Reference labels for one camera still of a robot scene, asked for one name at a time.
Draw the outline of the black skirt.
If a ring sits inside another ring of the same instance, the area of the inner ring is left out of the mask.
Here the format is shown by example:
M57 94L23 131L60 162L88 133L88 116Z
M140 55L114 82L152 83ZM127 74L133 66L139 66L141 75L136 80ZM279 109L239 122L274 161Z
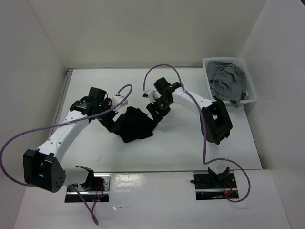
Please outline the black skirt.
M146 113L132 106L127 107L126 112L118 120L120 123L114 133L119 135L124 143L153 136L153 131L157 126L157 123Z

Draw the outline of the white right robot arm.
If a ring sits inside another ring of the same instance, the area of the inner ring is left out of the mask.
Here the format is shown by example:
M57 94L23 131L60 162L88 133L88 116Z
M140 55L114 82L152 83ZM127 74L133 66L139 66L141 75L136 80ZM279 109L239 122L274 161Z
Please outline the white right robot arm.
M208 165L216 161L225 161L224 158L206 161L206 147L210 143L220 145L221 141L228 138L233 127L226 106L221 100L208 100L184 88L180 82L170 84L165 78L160 78L154 83L155 90L146 90L143 97L150 103L146 109L152 115L153 121L159 123L170 112L170 105L179 104L200 118L201 132L203 135L203 164Z

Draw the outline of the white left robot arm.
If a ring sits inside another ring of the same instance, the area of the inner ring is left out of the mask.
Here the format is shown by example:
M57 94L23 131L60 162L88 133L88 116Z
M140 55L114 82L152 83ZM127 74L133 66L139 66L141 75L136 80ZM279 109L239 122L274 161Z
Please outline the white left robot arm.
M67 170L62 168L61 162L73 141L91 120L98 119L110 129L123 102L124 96L117 94L108 98L105 90L92 87L87 96L71 105L62 126L46 142L36 150L28 149L24 153L25 183L52 193L62 186L75 183L83 190L91 190L95 184L92 169L78 166L76 170Z

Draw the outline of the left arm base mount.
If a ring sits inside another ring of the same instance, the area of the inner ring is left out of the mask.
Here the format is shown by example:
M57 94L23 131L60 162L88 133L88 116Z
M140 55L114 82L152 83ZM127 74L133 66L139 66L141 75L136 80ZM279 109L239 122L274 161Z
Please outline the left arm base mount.
M73 184L86 202L109 202L110 198L110 173L94 173L94 180L88 187L82 184ZM81 203L82 199L78 193L71 187L67 187L65 194L65 203Z

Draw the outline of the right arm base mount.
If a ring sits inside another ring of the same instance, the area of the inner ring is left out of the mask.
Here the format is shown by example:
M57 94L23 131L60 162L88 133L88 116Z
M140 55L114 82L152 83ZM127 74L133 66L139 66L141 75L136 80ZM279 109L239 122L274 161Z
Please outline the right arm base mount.
M194 185L196 200L239 198L235 176L229 167L219 174L210 168L207 172L194 173L190 183Z

